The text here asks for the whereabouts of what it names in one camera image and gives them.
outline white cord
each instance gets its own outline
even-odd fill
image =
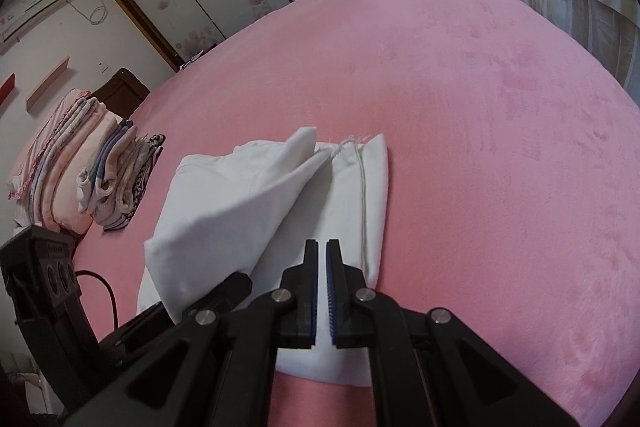
[[[76,10],[82,17],[87,19],[93,26],[97,26],[98,24],[102,24],[104,20],[107,18],[107,15],[109,14],[109,10],[107,10],[107,5],[104,3],[103,0],[100,0],[100,2],[102,3],[102,6],[98,6],[94,11],[91,12],[91,15],[89,15],[88,17],[84,13],[82,13],[78,8],[73,6],[71,3],[69,3],[69,6],[71,6],[74,10]],[[101,17],[98,20],[94,20],[94,16],[100,11],[102,12]]]

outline folded white fabric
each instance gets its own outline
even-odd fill
[[[345,263],[375,286],[387,194],[382,135],[359,145],[316,144],[315,128],[287,142],[249,142],[229,156],[187,156],[172,180],[145,241],[141,312],[160,298],[174,321],[191,303],[235,271],[248,273],[256,296],[280,285],[282,271],[302,262],[305,240],[316,239],[318,332],[311,350],[281,349],[279,371],[313,380],[370,385],[364,349],[331,344],[324,245],[339,239]]]

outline black cable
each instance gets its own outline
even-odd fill
[[[106,281],[106,279],[102,275],[97,274],[96,272],[92,272],[91,270],[78,270],[76,272],[76,275],[89,275],[91,277],[94,277],[95,279],[97,279],[107,287],[107,291],[109,292],[109,296],[111,297],[111,308],[113,308],[113,329],[117,330],[118,329],[118,308],[116,306],[116,296],[113,294],[113,290],[111,289],[111,286],[109,286],[109,283]]]

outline air conditioner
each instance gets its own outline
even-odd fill
[[[21,0],[0,14],[0,54],[66,0]]]

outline triangular cutout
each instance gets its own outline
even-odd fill
[[[178,375],[188,352],[189,344],[187,342],[176,344],[129,384],[127,396],[145,403],[153,409],[160,409],[166,403],[175,377]]]
[[[491,405],[515,393],[516,384],[471,345],[458,341],[458,350],[478,398],[484,405]]]

